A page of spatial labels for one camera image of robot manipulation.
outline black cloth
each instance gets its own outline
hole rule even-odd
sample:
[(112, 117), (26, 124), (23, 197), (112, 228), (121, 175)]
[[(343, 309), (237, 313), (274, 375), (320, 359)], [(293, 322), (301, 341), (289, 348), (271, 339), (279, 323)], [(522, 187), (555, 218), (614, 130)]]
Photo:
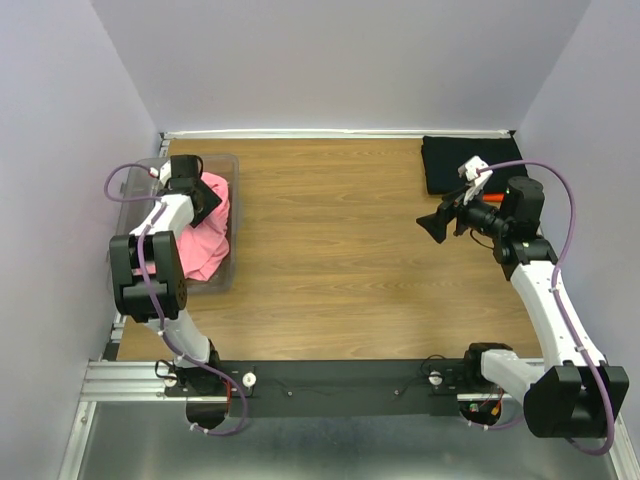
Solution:
[[(427, 192), (440, 195), (464, 186), (458, 167), (474, 155), (489, 165), (522, 160), (516, 141), (512, 138), (452, 138), (424, 137), (422, 161), (427, 177)], [(504, 193), (507, 180), (515, 176), (527, 177), (522, 166), (496, 170), (484, 188), (485, 193)]]

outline wooden tabletop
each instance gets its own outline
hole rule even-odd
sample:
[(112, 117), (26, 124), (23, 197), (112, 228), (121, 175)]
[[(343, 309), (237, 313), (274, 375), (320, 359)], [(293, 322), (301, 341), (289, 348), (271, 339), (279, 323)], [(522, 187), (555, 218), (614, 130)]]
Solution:
[[(232, 289), (188, 310), (223, 359), (462, 356), (504, 342), (540, 356), (528, 315), (490, 250), (442, 245), (415, 223), (425, 191), (419, 139), (174, 140), (170, 154), (232, 153), (243, 218)], [(128, 321), (118, 359), (168, 350)]]

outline white wall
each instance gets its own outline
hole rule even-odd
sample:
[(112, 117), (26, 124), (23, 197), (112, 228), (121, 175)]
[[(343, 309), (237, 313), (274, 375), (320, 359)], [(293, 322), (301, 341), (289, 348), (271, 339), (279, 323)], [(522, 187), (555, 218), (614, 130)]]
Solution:
[(157, 129), (87, 0), (4, 2), (0, 65), (0, 477), (50, 479), (115, 312), (102, 181)]
[[(564, 276), (587, 330), (631, 379), (625, 419), (640, 446), (640, 4), (594, 0), (517, 135), (527, 157), (548, 160), (575, 189), (578, 218)], [(562, 187), (545, 184), (543, 227), (559, 250), (567, 226)]]
[(93, 0), (163, 131), (516, 128), (589, 0)]

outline plastic bin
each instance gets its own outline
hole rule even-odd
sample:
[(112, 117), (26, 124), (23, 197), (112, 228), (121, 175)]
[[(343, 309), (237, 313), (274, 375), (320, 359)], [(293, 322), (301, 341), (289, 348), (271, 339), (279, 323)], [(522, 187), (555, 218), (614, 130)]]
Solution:
[[(240, 221), (240, 199), (238, 197), (238, 159), (234, 155), (200, 155), (204, 162), (204, 171), (221, 176), (229, 183), (229, 218), (227, 220), (227, 241), (229, 253), (209, 279), (208, 282), (187, 280), (189, 293), (220, 293), (231, 288), (236, 270), (236, 231)], [(168, 158), (147, 158), (138, 163), (160, 168)], [(123, 185), (125, 198), (141, 195), (153, 195), (158, 191), (159, 182), (151, 178), (144, 170), (132, 168), (129, 170), (127, 182)], [(153, 208), (153, 201), (123, 203), (116, 228), (117, 235), (124, 235), (136, 228), (147, 217)]]

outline pink cloth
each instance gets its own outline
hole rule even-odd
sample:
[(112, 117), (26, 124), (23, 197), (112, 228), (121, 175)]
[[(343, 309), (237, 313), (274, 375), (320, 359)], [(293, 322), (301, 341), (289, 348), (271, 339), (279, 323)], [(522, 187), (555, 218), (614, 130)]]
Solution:
[(204, 172), (202, 181), (222, 199), (211, 214), (196, 228), (187, 225), (178, 238), (178, 253), (184, 276), (206, 282), (229, 253), (227, 218), (229, 217), (229, 185), (212, 173)]

